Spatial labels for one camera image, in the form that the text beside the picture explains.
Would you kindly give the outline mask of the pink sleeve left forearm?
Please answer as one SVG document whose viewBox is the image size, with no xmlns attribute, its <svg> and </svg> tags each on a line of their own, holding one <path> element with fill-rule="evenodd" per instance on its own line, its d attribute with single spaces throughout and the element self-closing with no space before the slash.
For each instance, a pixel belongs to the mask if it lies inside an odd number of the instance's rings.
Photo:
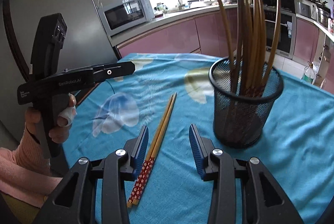
<svg viewBox="0 0 334 224">
<path fill-rule="evenodd" d="M 28 131 L 14 151 L 1 148 L 1 192 L 41 208 L 61 180 L 51 176 L 49 160 Z"/>
</svg>

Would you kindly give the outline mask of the person's left hand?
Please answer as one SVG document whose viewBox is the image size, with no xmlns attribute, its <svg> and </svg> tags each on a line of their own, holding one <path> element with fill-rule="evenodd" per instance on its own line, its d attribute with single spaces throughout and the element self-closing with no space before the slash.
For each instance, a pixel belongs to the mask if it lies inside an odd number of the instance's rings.
<svg viewBox="0 0 334 224">
<path fill-rule="evenodd" d="M 29 107 L 25 111 L 25 132 L 35 136 L 36 125 L 40 122 L 40 120 L 40 112 L 33 107 Z M 54 143 L 62 144 L 68 139 L 70 135 L 70 128 L 71 126 L 69 125 L 68 119 L 58 116 L 57 126 L 50 130 L 49 137 Z"/>
</svg>

